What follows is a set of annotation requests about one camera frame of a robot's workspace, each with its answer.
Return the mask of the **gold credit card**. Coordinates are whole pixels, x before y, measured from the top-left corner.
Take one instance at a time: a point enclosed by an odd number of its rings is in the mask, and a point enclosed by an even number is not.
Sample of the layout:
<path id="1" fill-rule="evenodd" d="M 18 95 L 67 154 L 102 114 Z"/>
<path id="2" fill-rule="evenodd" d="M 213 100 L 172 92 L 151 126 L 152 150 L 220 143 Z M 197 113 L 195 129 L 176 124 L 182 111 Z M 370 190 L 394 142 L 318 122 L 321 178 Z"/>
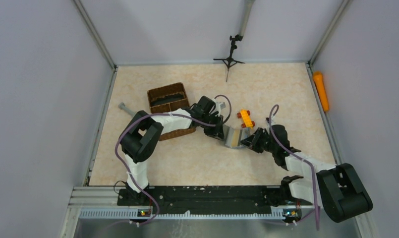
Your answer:
<path id="1" fill-rule="evenodd" d="M 231 137 L 231 143 L 230 146 L 232 148 L 238 147 L 239 146 L 239 138 L 241 137 L 241 131 L 240 130 L 234 130 L 232 133 Z"/>

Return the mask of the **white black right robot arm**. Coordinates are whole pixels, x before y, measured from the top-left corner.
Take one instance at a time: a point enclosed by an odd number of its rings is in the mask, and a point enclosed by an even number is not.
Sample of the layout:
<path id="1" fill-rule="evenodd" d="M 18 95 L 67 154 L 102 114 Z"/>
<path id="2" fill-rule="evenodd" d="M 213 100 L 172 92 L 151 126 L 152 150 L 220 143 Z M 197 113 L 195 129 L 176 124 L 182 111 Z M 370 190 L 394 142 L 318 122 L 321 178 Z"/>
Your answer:
<path id="1" fill-rule="evenodd" d="M 240 144 L 257 153 L 271 153 L 278 166 L 296 174 L 283 178 L 283 200 L 315 204 L 336 223 L 373 209 L 372 199 L 351 164 L 323 162 L 292 147 L 283 125 L 258 128 Z"/>

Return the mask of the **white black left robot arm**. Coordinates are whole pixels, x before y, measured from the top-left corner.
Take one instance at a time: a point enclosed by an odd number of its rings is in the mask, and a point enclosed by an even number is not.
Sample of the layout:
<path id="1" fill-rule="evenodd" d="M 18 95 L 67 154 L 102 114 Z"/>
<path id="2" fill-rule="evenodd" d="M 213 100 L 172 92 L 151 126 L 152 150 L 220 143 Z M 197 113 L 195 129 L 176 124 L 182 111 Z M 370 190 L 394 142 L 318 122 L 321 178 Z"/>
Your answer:
<path id="1" fill-rule="evenodd" d="M 200 126 L 207 136 L 223 141 L 225 121 L 221 111 L 224 108 L 223 102 L 202 96 L 198 103 L 172 112 L 135 113 L 115 146 L 121 148 L 125 156 L 120 160 L 127 169 L 128 188 L 141 193 L 148 186 L 146 161 L 163 134 Z"/>

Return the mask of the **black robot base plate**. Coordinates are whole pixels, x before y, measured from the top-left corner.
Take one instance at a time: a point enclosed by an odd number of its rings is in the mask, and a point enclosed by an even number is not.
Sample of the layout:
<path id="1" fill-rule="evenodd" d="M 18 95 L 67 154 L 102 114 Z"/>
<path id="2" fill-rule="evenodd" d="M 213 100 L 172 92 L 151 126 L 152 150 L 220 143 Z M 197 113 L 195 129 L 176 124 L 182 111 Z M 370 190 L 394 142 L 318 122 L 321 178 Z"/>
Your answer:
<path id="1" fill-rule="evenodd" d="M 128 187 L 119 190 L 117 204 L 152 205 L 155 202 L 160 207 L 190 206 L 200 202 L 251 202 L 253 206 L 310 204 L 292 197 L 279 185 L 149 186 L 140 193 Z"/>

